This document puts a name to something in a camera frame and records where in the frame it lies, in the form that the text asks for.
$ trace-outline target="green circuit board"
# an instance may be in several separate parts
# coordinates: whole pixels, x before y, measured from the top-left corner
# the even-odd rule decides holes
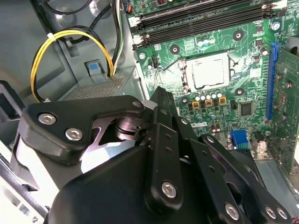
[[[290,173],[299,134],[299,57],[279,51],[274,89],[272,154]]]
[[[155,1],[133,0],[133,15],[156,12],[182,1],[174,0],[162,7],[157,7],[153,2]],[[280,48],[284,47],[288,37],[297,35],[298,20],[299,0],[288,0],[286,12],[280,17],[244,23],[137,49],[149,95],[157,86],[172,92],[179,114],[191,123],[198,136],[212,133],[211,125],[219,125],[226,140],[232,130],[246,130],[249,138],[252,131],[263,133],[272,131],[275,126],[272,120],[266,119],[265,116],[271,42],[277,43]],[[235,33],[240,31],[243,33],[242,38],[236,40]],[[176,52],[173,52],[173,46],[176,46]],[[263,55],[261,48],[269,54]],[[178,62],[182,59],[192,60],[222,53],[227,53],[229,57],[229,84],[204,91],[184,92]],[[157,60],[158,68],[149,66],[153,57]],[[211,73],[213,71],[206,70],[201,76],[212,79]],[[207,96],[217,96],[218,93],[222,97],[211,98],[212,104],[209,102],[207,105]],[[197,101],[198,107],[194,107],[193,103],[198,95],[205,96],[205,99]],[[292,159],[286,157],[286,160],[288,162],[285,163],[285,169],[289,170],[288,163]]]

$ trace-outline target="mounting screw hole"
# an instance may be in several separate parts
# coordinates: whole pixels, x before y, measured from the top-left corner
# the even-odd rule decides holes
[[[146,129],[141,129],[141,130],[139,131],[139,135],[140,135],[140,136],[145,136],[147,133],[148,133],[148,130],[146,130]]]
[[[172,149],[171,149],[171,148],[166,147],[165,150],[166,150],[166,152],[168,152],[168,153],[172,153]]]
[[[214,169],[214,167],[212,167],[212,166],[209,166],[209,168],[210,168],[210,170],[211,170],[212,172],[215,172],[215,169]]]
[[[140,103],[138,103],[137,101],[133,101],[132,104],[136,107],[141,107]]]

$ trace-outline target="motherboard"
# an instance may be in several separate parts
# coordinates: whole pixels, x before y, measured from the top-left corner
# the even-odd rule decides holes
[[[149,94],[165,88],[198,136],[211,133],[227,149],[263,155],[255,159],[274,157],[289,174],[298,136],[299,58],[284,47],[298,34],[299,0],[129,4],[133,49]],[[291,97],[283,104],[285,95]]]

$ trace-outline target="metal grille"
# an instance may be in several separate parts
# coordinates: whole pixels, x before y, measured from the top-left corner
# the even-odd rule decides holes
[[[73,89],[64,100],[109,97],[114,95],[114,92],[119,89],[121,82],[122,78],[104,83],[77,87]]]

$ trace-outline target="blue pcie slot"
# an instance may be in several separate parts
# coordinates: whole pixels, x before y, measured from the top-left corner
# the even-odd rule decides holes
[[[273,91],[274,91],[274,80],[275,80],[275,64],[278,58],[278,45],[271,42],[273,45],[272,51],[269,58],[269,70],[268,70],[268,86],[267,86],[267,97],[266,97],[266,118],[272,119],[272,104],[273,104]]]

